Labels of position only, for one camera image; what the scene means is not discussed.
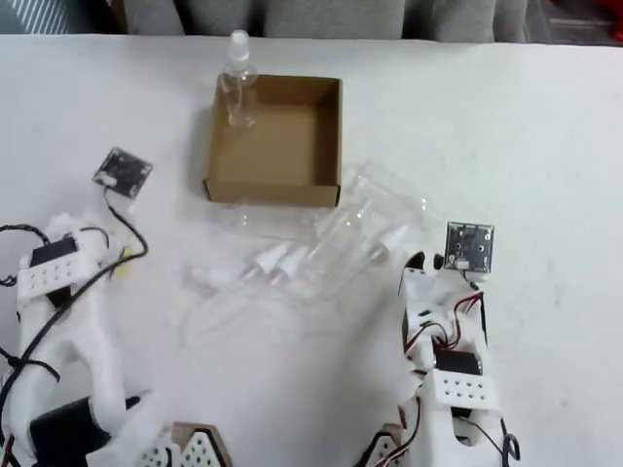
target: brown cardboard box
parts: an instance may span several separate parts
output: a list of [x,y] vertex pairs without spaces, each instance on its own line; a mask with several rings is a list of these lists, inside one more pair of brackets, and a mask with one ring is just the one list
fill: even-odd
[[203,179],[219,202],[267,202],[333,207],[340,200],[342,81],[261,75],[256,124],[228,124],[218,90]]

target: white tabletop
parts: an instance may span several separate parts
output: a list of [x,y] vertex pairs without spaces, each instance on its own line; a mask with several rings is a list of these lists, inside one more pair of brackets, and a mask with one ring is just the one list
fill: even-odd
[[[128,385],[216,424],[236,465],[349,466],[408,394],[399,310],[349,306],[323,334],[256,300],[202,346],[174,331],[195,299],[180,271],[212,254],[197,154],[225,48],[1,37],[0,223],[79,214],[114,145],[154,162],[135,210],[153,253],[111,309]],[[345,163],[380,162],[450,219],[495,224],[490,342],[524,463],[619,465],[623,51],[254,40],[252,53],[263,72],[344,80]],[[32,246],[3,234],[2,274]],[[10,349],[15,299],[0,290]]]

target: clear plastic bottle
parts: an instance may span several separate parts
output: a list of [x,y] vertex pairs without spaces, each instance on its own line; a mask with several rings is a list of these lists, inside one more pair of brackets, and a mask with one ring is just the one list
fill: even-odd
[[257,70],[249,62],[249,35],[241,29],[232,33],[227,52],[227,64],[220,76],[219,86],[231,126],[249,128],[255,124],[258,102]]

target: circuit board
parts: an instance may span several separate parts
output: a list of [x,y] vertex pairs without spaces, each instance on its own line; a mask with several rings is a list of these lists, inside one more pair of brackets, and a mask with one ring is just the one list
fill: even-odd
[[120,148],[113,148],[93,176],[93,182],[135,199],[154,166]]
[[449,222],[444,269],[491,272],[494,226]]

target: perforated white plate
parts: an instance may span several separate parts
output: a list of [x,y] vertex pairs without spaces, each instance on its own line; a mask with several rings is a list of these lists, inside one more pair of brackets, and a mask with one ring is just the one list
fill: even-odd
[[205,433],[195,433],[182,452],[170,439],[145,452],[136,467],[225,467]]
[[446,406],[499,410],[495,385],[488,377],[433,370],[432,385],[435,399]]
[[18,272],[18,297],[21,301],[43,297],[54,290],[89,279],[85,254],[77,251]]
[[[382,436],[379,438],[379,440],[377,441],[377,443],[374,446],[374,449],[372,450],[372,454],[370,454],[370,458],[368,459],[368,462],[366,463],[366,467],[374,467],[374,465],[379,462],[382,458],[384,458],[386,455],[388,455],[390,452],[392,452],[394,449],[398,448],[398,446],[394,443],[393,438],[391,438],[391,436],[387,435],[387,436]],[[390,466],[394,466],[394,465],[403,465],[403,459],[402,457],[392,460],[389,462],[388,465]]]

